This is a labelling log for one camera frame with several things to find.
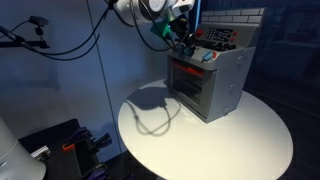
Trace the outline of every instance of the green part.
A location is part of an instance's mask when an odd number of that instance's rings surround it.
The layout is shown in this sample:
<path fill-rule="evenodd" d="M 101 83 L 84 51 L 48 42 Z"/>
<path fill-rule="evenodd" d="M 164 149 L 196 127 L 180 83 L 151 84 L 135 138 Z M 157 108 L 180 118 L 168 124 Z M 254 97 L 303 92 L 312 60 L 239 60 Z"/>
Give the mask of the green part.
<path fill-rule="evenodd" d="M 172 31 L 169 27 L 169 23 L 167 21 L 162 21 L 162 22 L 157 22 L 155 23 L 152 27 L 151 27 L 151 32 L 159 37 L 161 37 L 161 35 L 158 33 L 155 25 L 158 27 L 158 29 L 160 30 L 160 32 L 162 33 L 163 37 L 167 37 L 168 35 L 172 34 Z"/>

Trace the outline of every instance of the oven door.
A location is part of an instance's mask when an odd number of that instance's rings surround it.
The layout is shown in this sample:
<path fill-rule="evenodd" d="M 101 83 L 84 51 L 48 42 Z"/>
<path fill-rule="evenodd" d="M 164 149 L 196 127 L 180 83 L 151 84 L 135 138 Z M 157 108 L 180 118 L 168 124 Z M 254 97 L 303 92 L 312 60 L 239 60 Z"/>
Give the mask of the oven door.
<path fill-rule="evenodd" d="M 168 58 L 170 92 L 201 119 L 208 117 L 215 71 L 207 71 L 176 58 Z"/>

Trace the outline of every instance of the white machine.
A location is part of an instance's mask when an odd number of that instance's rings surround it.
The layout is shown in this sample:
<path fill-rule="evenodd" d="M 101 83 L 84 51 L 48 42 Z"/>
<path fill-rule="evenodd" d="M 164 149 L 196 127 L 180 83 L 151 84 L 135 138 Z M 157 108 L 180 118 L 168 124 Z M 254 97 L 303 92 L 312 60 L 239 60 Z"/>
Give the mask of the white machine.
<path fill-rule="evenodd" d="M 148 23 L 159 17 L 169 18 L 170 21 L 174 20 L 181 14 L 190 11 L 194 1 L 106 0 L 109 5 L 112 3 L 113 10 L 122 22 L 129 26 Z M 17 41 L 17 36 L 2 26 L 0 26 L 0 32 L 11 40 Z M 20 43 L 25 48 L 32 49 L 24 41 Z M 31 157 L 0 118 L 0 180 L 41 180 L 44 178 L 45 172 L 45 165 Z"/>

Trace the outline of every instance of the oven window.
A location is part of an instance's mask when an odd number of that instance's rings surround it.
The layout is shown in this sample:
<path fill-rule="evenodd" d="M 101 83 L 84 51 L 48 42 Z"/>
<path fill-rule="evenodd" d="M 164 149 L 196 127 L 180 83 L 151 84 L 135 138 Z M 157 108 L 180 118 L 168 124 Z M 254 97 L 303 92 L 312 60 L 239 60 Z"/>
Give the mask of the oven window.
<path fill-rule="evenodd" d="M 203 77 L 173 65 L 173 88 L 183 93 L 190 100 L 200 104 Z"/>

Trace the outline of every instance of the white round table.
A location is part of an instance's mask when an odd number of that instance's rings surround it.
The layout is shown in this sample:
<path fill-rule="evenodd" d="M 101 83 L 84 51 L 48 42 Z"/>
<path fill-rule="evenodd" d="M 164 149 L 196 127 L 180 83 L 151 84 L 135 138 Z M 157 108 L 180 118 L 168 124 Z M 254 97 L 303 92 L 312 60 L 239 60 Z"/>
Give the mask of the white round table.
<path fill-rule="evenodd" d="M 206 124 L 156 81 L 129 96 L 118 123 L 132 155 L 168 180 L 277 179 L 293 155 L 281 118 L 246 92 L 236 110 Z"/>

